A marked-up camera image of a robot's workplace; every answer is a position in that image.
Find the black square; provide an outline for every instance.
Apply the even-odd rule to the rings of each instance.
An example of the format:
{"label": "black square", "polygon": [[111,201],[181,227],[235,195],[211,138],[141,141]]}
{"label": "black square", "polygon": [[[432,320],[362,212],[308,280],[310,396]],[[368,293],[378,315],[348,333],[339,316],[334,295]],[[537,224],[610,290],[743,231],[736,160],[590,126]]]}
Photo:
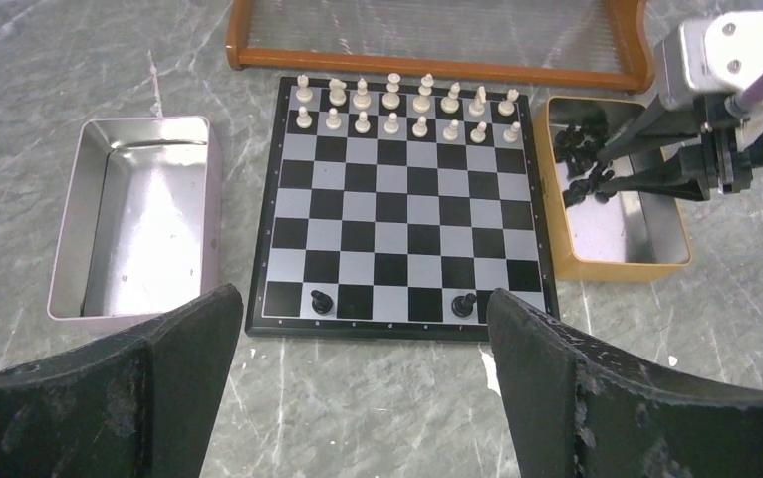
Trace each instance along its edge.
{"label": "black square", "polygon": [[496,170],[525,174],[525,155],[519,149],[496,149]]}
{"label": "black square", "polygon": [[441,226],[471,226],[472,214],[467,197],[440,197]]}
{"label": "black square", "polygon": [[373,286],[338,286],[338,319],[373,319]]}
{"label": "black square", "polygon": [[481,142],[475,142],[469,137],[472,131],[476,129],[477,127],[478,127],[477,122],[465,122],[463,124],[463,129],[464,129],[464,132],[466,133],[466,145],[493,147],[493,125],[491,123],[487,124],[487,130],[484,132],[485,137],[484,137],[484,140]]}
{"label": "black square", "polygon": [[314,176],[314,163],[311,161],[282,160],[279,173],[279,187],[285,189],[311,189]]}
{"label": "black square", "polygon": [[513,124],[514,121],[519,120],[519,105],[514,102],[514,112],[510,114],[509,116],[505,117],[502,116],[501,113],[499,113],[499,102],[490,102],[490,112],[493,114],[493,123],[494,124]]}
{"label": "black square", "polygon": [[436,196],[439,194],[437,169],[427,167],[408,168],[408,194]]}
{"label": "black square", "polygon": [[376,194],[376,222],[407,223],[407,194]]}
{"label": "black square", "polygon": [[408,224],[408,254],[439,256],[440,226]]}
{"label": "black square", "polygon": [[341,250],[373,252],[376,245],[376,225],[372,222],[344,221],[341,223]]}
{"label": "black square", "polygon": [[444,257],[440,263],[443,287],[447,289],[475,289],[475,260],[471,257]]}
{"label": "black square", "polygon": [[407,96],[403,95],[402,93],[399,93],[399,106],[396,107],[395,110],[388,110],[387,107],[382,102],[382,98],[384,98],[384,93],[379,93],[379,116],[387,116],[391,113],[396,113],[397,116],[400,118],[405,118],[407,116]]}
{"label": "black square", "polygon": [[505,258],[505,234],[501,229],[472,229],[472,250],[475,257]]}
{"label": "black square", "polygon": [[508,261],[508,286],[511,291],[540,292],[540,268],[535,261]]}
{"label": "black square", "polygon": [[335,105],[332,105],[332,102],[329,101],[330,91],[331,90],[329,90],[328,88],[323,88],[320,91],[320,111],[328,113],[329,110],[331,110],[332,108],[335,108],[338,111],[346,111],[350,107],[350,101],[352,100],[350,98],[350,95],[352,94],[352,92],[350,92],[349,90],[344,90],[344,93],[347,94],[347,101],[343,103],[342,105],[340,105],[339,107],[336,107]]}
{"label": "black square", "polygon": [[318,136],[314,160],[347,162],[347,139],[345,137]]}
{"label": "black square", "polygon": [[305,135],[317,134],[317,112],[308,112],[308,116],[311,117],[311,126],[305,129],[302,129],[301,127],[297,126],[297,117],[299,115],[300,115],[300,112],[297,110],[290,110],[288,112],[288,127],[287,127],[288,134],[305,134]]}
{"label": "black square", "polygon": [[408,289],[408,320],[443,322],[443,290],[422,287]]}
{"label": "black square", "polygon": [[494,172],[469,171],[469,197],[498,199],[499,176]]}
{"label": "black square", "polygon": [[434,97],[434,115],[437,117],[437,119],[463,121],[463,102],[458,100],[458,111],[450,114],[445,112],[443,107],[440,106],[440,104],[443,102],[443,98],[445,98],[445,95],[442,97]]}
{"label": "black square", "polygon": [[425,126],[428,127],[428,133],[423,137],[416,137],[413,135],[413,126],[416,124],[416,118],[408,118],[408,141],[416,142],[437,142],[437,126],[434,123],[434,119],[427,119]]}
{"label": "black square", "polygon": [[348,137],[365,137],[367,139],[375,139],[379,134],[379,117],[376,115],[367,115],[367,122],[370,124],[370,130],[365,133],[357,132],[355,129],[355,123],[358,120],[357,113],[350,113],[350,124],[347,130]]}
{"label": "black square", "polygon": [[341,253],[337,251],[305,251],[303,281],[337,284]]}
{"label": "black square", "polygon": [[344,189],[350,192],[376,192],[376,165],[348,162]]}
{"label": "black square", "polygon": [[377,286],[407,286],[407,256],[376,254],[373,283]]}
{"label": "black square", "polygon": [[277,217],[273,221],[273,247],[305,249],[308,239],[308,219]]}
{"label": "black square", "polygon": [[263,317],[300,317],[301,282],[268,282],[264,293]]}
{"label": "black square", "polygon": [[505,229],[534,230],[531,217],[531,203],[528,201],[501,201],[502,225]]}
{"label": "black square", "polygon": [[341,219],[344,217],[344,191],[313,189],[311,191],[311,219]]}
{"label": "black square", "polygon": [[440,169],[466,170],[466,146],[463,144],[438,144],[437,167]]}
{"label": "black square", "polygon": [[487,304],[490,302],[492,295],[493,291],[478,291],[475,293],[475,297],[478,298],[475,307],[478,309],[479,324],[487,324]]}
{"label": "black square", "polygon": [[407,142],[379,139],[376,152],[376,164],[407,166]]}

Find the wooden frame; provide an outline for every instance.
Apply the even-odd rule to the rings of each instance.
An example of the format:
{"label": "wooden frame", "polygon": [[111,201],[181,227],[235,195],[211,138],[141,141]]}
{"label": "wooden frame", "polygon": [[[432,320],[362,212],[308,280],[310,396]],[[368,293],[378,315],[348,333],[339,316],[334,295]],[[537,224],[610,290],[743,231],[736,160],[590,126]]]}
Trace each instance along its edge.
{"label": "wooden frame", "polygon": [[233,0],[226,32],[226,57],[229,65],[236,70],[246,66],[266,66],[382,74],[398,72],[416,76],[431,72],[436,77],[446,78],[645,92],[654,77],[654,62],[645,38],[646,0],[602,1],[605,2],[614,44],[622,65],[621,73],[249,48],[247,41],[254,0]]}

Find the marble table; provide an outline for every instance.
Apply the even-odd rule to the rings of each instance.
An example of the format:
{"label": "marble table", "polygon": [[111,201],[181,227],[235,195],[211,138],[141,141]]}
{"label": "marble table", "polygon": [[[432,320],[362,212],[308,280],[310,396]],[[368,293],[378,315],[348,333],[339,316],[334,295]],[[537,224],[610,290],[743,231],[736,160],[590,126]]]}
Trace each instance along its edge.
{"label": "marble table", "polygon": [[[221,278],[247,294],[277,78],[297,72],[231,71],[228,3],[0,1],[0,369],[92,339],[45,313],[88,119],[211,119],[226,156]],[[656,42],[689,16],[746,5],[649,0],[647,30]],[[535,112],[553,94],[622,96],[520,90]],[[653,285],[559,283],[561,318],[640,357],[763,388],[763,171],[749,191],[681,207],[690,267]],[[202,476],[518,476],[490,366],[489,346],[242,336]]]}

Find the chess piece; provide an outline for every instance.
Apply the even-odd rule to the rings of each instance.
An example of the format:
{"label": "chess piece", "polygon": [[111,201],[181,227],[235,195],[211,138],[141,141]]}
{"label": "chess piece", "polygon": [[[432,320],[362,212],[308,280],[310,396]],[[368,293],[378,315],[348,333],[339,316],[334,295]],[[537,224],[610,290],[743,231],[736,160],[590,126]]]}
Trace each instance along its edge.
{"label": "chess piece", "polygon": [[443,130],[443,139],[450,142],[458,139],[458,126],[458,120],[453,119],[449,126]]}
{"label": "chess piece", "polygon": [[505,132],[502,133],[502,139],[508,144],[516,142],[517,139],[519,139],[519,128],[519,122],[514,121],[513,124],[511,124],[511,127],[505,129]]}
{"label": "chess piece", "polygon": [[475,129],[469,134],[469,138],[476,144],[481,144],[484,139],[487,138],[487,123],[482,121],[475,127]]}
{"label": "chess piece", "polygon": [[344,91],[344,88],[346,87],[346,83],[338,80],[337,78],[332,78],[329,81],[329,103],[336,107],[346,103],[347,93]]}
{"label": "chess piece", "polygon": [[503,117],[510,117],[513,115],[514,106],[513,103],[519,98],[519,92],[510,89],[508,90],[508,96],[499,102],[499,115]]}
{"label": "chess piece", "polygon": [[316,289],[311,291],[311,308],[314,312],[321,316],[328,314],[334,305],[335,301],[328,294]]}
{"label": "chess piece", "polygon": [[442,100],[440,100],[440,108],[448,113],[453,114],[458,111],[460,106],[458,101],[458,94],[460,93],[460,84],[455,82],[452,87],[449,88],[449,94]]}
{"label": "chess piece", "polygon": [[469,104],[469,113],[474,117],[484,115],[484,105],[487,103],[487,91],[484,87],[478,87],[475,92],[475,100]]}
{"label": "chess piece", "polygon": [[297,100],[299,100],[300,103],[309,102],[314,96],[314,92],[308,88],[308,77],[305,75],[300,75],[297,77],[297,86],[300,87],[297,89]]}
{"label": "chess piece", "polygon": [[416,119],[416,123],[413,125],[413,128],[411,129],[411,132],[413,132],[413,135],[416,137],[425,137],[428,134],[428,126],[426,123],[428,122],[425,117],[419,117]]}
{"label": "chess piece", "polygon": [[367,112],[358,113],[356,121],[356,131],[360,134],[366,134],[370,130],[370,122],[367,121]]}
{"label": "chess piece", "polygon": [[308,115],[308,109],[305,107],[300,107],[299,113],[297,114],[297,126],[302,129],[311,127],[311,117]]}
{"label": "chess piece", "polygon": [[458,296],[452,299],[452,312],[458,317],[470,316],[477,301],[478,298],[471,292],[465,296]]}
{"label": "chess piece", "polygon": [[384,123],[384,132],[387,134],[396,134],[399,132],[399,116],[396,113],[391,113],[387,116],[387,121]]}
{"label": "chess piece", "polygon": [[326,127],[332,131],[341,127],[341,117],[338,115],[337,108],[329,109],[329,117],[326,118]]}
{"label": "chess piece", "polygon": [[391,73],[387,75],[387,93],[381,97],[381,104],[388,110],[399,108],[399,81],[402,77],[399,74]]}
{"label": "chess piece", "polygon": [[353,96],[353,105],[359,110],[366,110],[370,107],[370,95],[367,93],[367,80],[361,78],[358,80],[358,87]]}
{"label": "chess piece", "polygon": [[429,73],[419,81],[419,96],[413,99],[413,110],[417,113],[425,113],[431,108],[431,87],[434,86],[434,77]]}

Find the metal tray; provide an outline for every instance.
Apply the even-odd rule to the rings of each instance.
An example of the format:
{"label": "metal tray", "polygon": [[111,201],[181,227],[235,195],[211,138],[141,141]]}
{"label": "metal tray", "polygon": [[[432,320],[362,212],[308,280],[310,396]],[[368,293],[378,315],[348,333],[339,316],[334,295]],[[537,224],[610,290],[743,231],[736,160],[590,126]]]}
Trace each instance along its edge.
{"label": "metal tray", "polygon": [[222,167],[206,118],[85,123],[53,266],[50,318],[120,330],[217,287]]}
{"label": "metal tray", "polygon": [[[642,110],[641,104],[632,102],[555,97],[547,101],[535,124],[559,279],[647,282],[691,260],[680,211],[670,197],[621,192],[606,204],[588,197],[567,209],[563,202],[562,191],[571,181],[566,164],[555,163],[553,140],[558,131],[604,112],[614,134]],[[613,169],[617,176],[625,176],[661,162],[662,151],[655,150],[619,158]]]}

